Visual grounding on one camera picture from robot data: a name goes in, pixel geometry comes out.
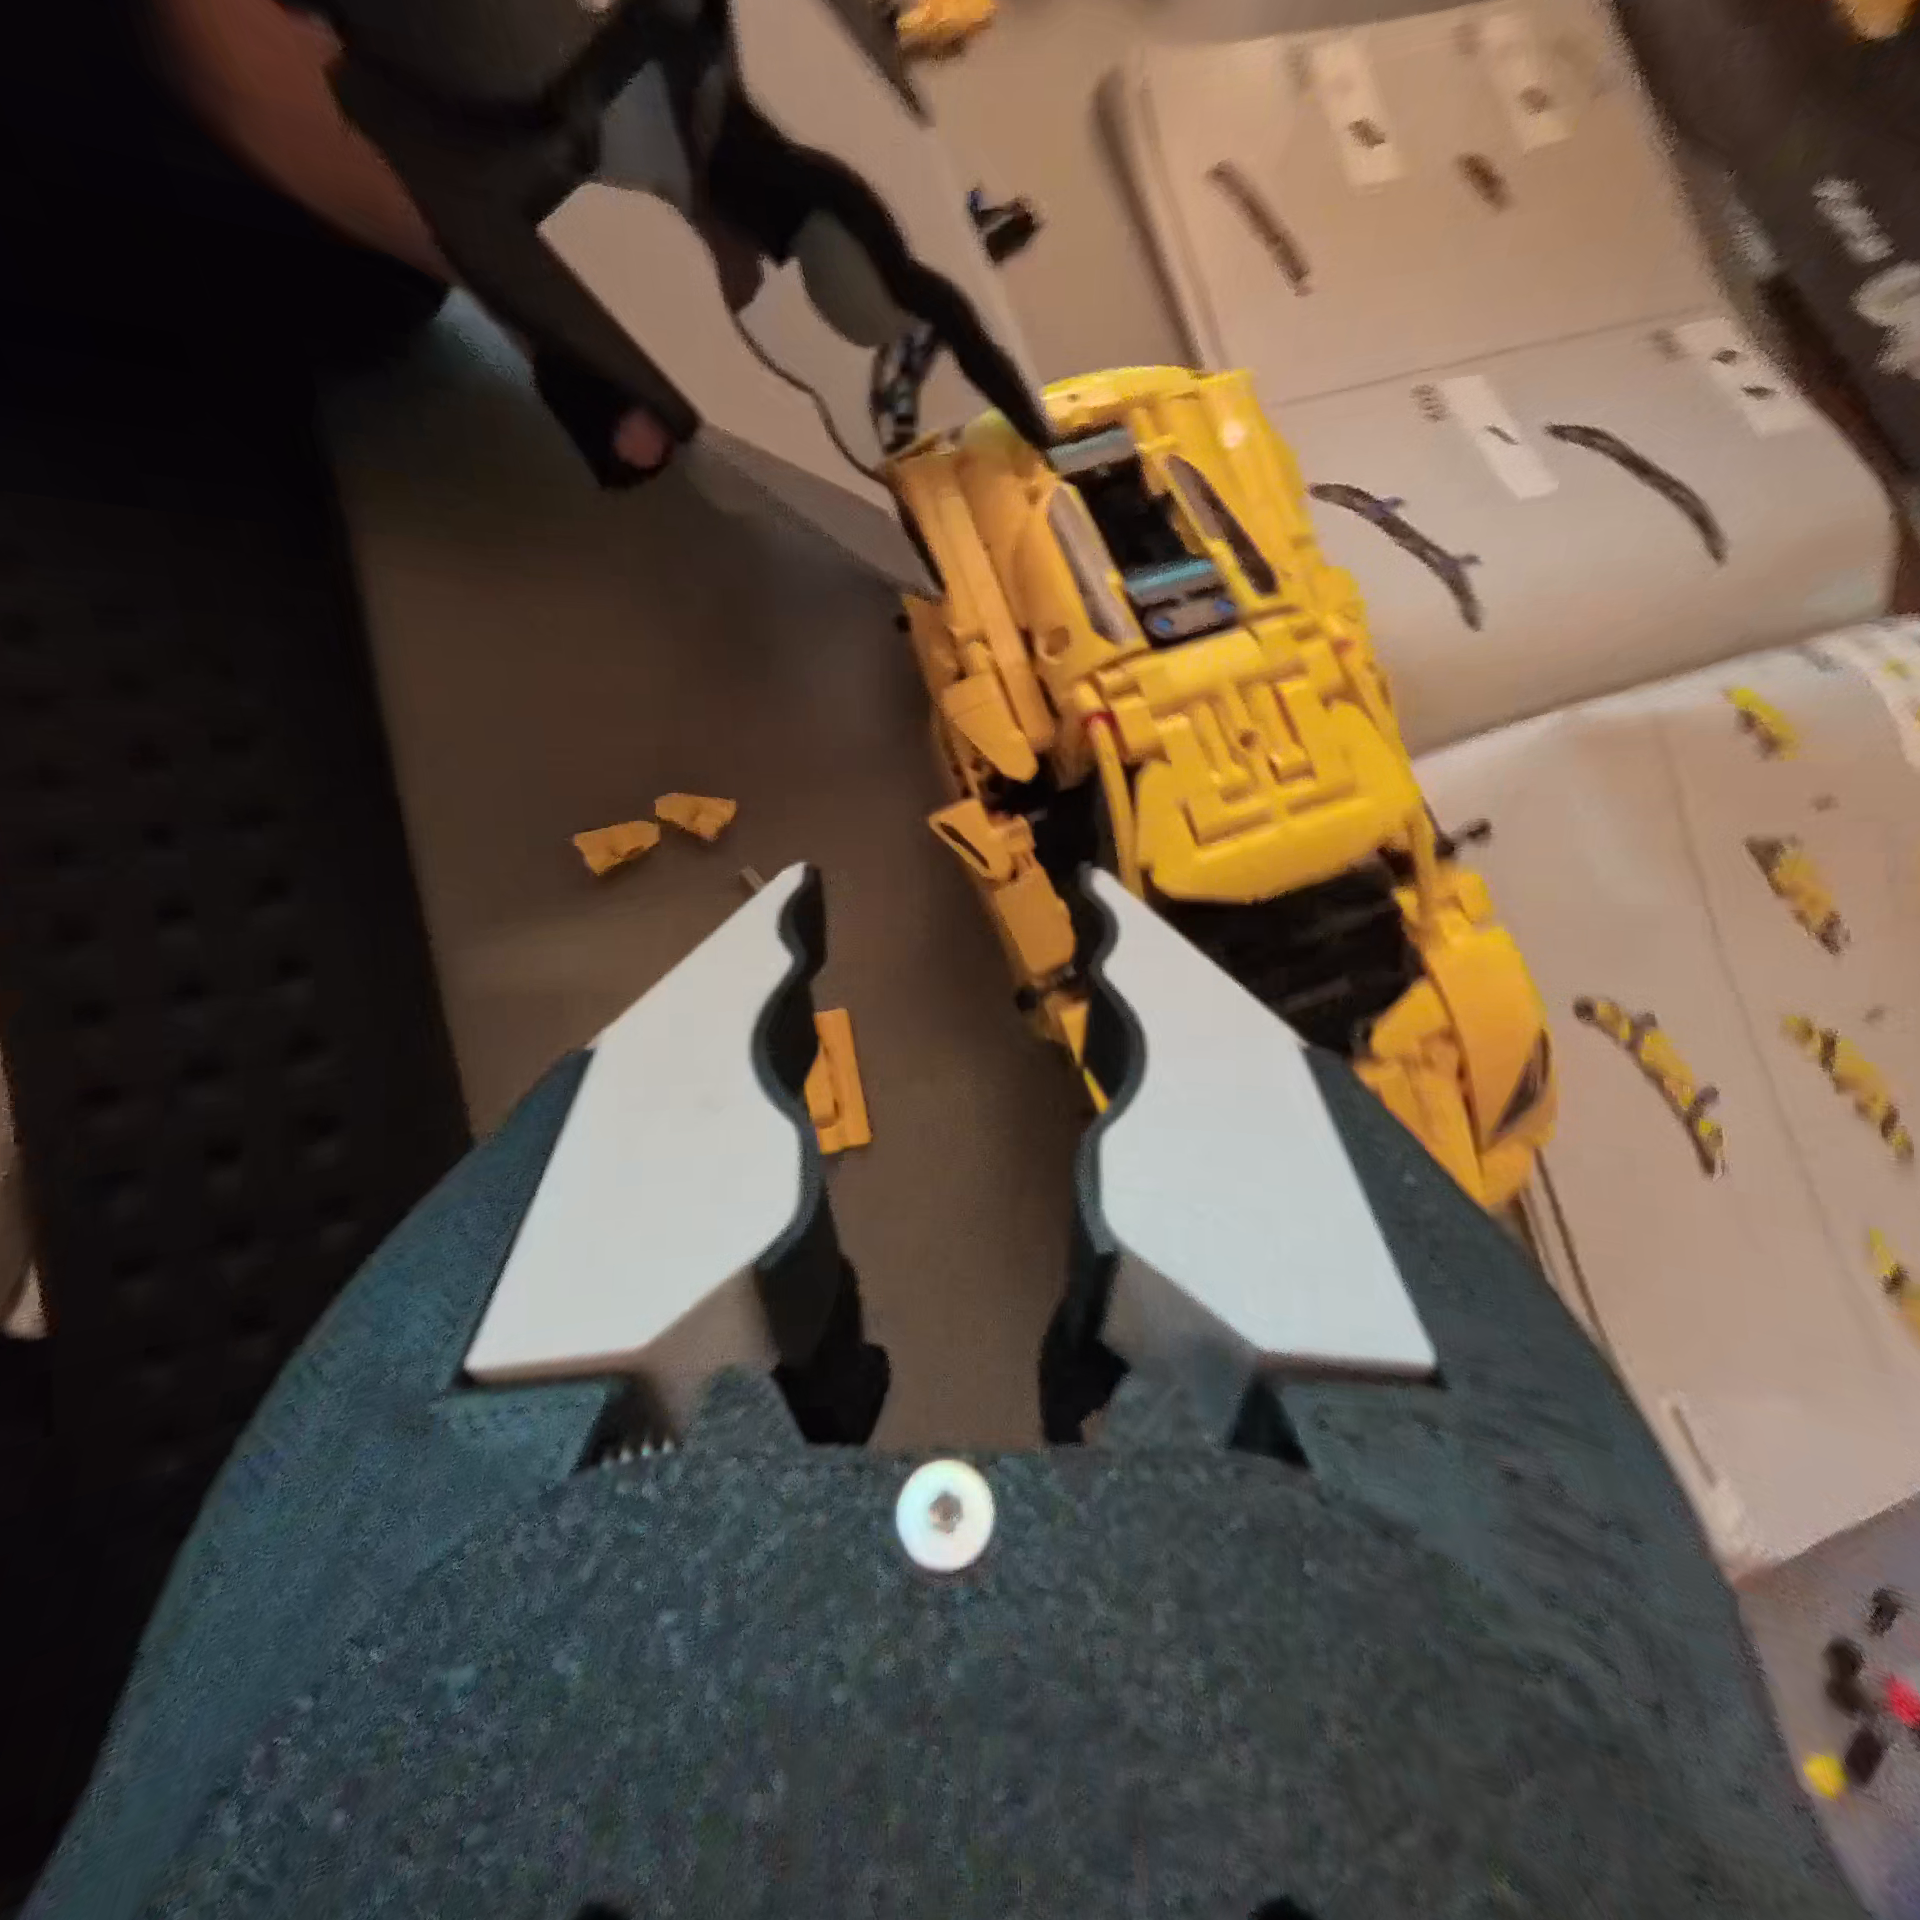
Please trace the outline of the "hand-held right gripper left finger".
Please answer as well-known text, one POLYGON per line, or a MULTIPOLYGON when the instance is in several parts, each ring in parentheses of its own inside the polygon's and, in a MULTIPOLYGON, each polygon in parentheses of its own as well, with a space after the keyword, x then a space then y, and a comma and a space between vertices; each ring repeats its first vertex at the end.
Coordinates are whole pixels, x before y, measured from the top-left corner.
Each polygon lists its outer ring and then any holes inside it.
POLYGON ((587 1048, 465 1359, 477 1383, 811 1362, 829 1212, 804 1083, 825 889, 763 882, 587 1048))

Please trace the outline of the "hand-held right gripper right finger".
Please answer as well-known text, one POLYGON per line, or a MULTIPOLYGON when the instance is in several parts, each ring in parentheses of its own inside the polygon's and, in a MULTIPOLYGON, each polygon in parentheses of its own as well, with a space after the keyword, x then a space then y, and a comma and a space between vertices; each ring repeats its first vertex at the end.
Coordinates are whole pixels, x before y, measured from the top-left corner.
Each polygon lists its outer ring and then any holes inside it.
POLYGON ((1413 1304, 1307 1044, 1106 871, 1075 1163, 1073 1315, 1127 1367, 1434 1383, 1413 1304))

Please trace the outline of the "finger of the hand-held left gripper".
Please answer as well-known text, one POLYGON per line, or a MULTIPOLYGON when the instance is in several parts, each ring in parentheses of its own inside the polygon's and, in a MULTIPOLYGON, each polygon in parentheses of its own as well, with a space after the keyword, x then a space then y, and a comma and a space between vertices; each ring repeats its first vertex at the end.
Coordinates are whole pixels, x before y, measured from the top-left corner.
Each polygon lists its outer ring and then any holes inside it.
POLYGON ((1032 443, 1051 419, 941 133, 863 4, 728 4, 732 89, 765 133, 775 213, 847 339, 922 327, 1032 443))
POLYGON ((591 180, 547 215, 540 239, 690 408, 693 476, 715 505, 817 535, 892 592, 936 594, 895 495, 848 457, 817 397, 736 322, 687 215, 648 189, 591 180))

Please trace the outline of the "black curved brick piece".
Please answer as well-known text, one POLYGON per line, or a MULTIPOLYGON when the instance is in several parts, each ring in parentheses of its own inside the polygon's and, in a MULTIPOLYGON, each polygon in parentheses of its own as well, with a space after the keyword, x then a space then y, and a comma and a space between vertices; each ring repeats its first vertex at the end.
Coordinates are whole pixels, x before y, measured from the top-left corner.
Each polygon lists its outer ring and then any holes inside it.
POLYGON ((922 434, 924 389, 945 354, 932 327, 914 325, 871 362, 868 416, 877 452, 895 457, 922 434))

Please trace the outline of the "yellow brick toy car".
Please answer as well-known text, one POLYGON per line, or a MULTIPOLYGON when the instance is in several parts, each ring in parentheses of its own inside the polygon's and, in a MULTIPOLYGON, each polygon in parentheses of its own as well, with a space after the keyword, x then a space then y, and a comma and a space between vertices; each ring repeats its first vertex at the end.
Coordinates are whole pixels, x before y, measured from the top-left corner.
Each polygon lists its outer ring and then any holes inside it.
POLYGON ((1420 788, 1361 589, 1251 376, 1117 369, 920 429, 885 477, 929 552, 903 602, 967 871, 1032 1026, 1098 1111, 1100 866, 1348 1068, 1484 1210, 1554 1122, 1540 994, 1420 788))

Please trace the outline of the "grey desk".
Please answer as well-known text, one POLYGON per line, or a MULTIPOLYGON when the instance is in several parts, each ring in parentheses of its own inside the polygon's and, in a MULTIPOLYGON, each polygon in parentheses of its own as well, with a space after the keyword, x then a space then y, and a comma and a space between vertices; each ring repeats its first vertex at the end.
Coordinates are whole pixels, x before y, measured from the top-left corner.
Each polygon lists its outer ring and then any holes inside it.
MULTIPOLYGON (((1456 8, 1469 4, 1007 4, 978 52, 929 73, 989 188, 1047 213, 1011 275, 1043 376, 1207 369, 1100 105, 1120 60, 1456 8)), ((819 865, 824 996, 852 1010, 881 1136, 839 1167, 844 1233, 897 1354, 881 1440, 1045 1442, 1040 1345, 1089 1109, 1029 1031, 964 869, 927 827, 945 771, 889 594, 804 538, 715 513, 682 477, 596 495, 467 300, 400 373, 343 400, 339 429, 473 1124, 501 1120, 728 916, 740 866, 819 865), (652 856, 594 880, 569 837, 653 818, 669 791, 733 797, 733 827, 713 845, 663 827, 652 856)), ((1496 1221, 1539 1258, 1535 1292, 1552 1287, 1663 1442, 1532 1231, 1546 1153, 1496 1221)), ((1876 1587, 1915 1600, 1915 1499, 1759 1577, 1721 1568, 1802 1767, 1833 1739, 1821 1644, 1876 1587)), ((1915 1915, 1915 1762, 1829 1820, 1867 1901, 1915 1915)))

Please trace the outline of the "open instruction booklet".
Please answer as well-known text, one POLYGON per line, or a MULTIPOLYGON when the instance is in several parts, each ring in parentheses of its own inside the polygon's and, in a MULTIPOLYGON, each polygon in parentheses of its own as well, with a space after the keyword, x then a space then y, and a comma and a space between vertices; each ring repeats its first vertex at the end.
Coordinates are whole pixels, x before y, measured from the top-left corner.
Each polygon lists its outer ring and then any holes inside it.
POLYGON ((1528 1196, 1723 1567, 1915 1499, 1915 624, 1597 4, 1148 44, 1100 89, 1540 987, 1528 1196))

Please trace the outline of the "cluster of tiny pin pieces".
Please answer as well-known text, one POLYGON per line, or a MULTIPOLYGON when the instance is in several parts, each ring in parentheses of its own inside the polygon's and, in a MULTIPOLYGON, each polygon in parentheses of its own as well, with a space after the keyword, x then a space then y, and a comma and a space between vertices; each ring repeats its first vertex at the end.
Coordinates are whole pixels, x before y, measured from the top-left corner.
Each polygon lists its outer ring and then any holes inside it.
POLYGON ((1820 1695, 1833 1737, 1808 1752, 1802 1773, 1816 1800, 1840 1804, 1884 1788, 1917 1756, 1915 1600, 1876 1587, 1849 1632, 1820 1650, 1820 1695))

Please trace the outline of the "dark toy car box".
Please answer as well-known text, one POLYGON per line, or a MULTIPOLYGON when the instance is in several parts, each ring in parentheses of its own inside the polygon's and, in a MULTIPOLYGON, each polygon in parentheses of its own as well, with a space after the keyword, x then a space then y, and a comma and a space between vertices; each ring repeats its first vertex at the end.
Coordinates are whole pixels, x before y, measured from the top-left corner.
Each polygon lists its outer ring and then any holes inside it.
POLYGON ((1915 505, 1917 4, 1616 3, 1674 133, 1707 155, 1915 505))

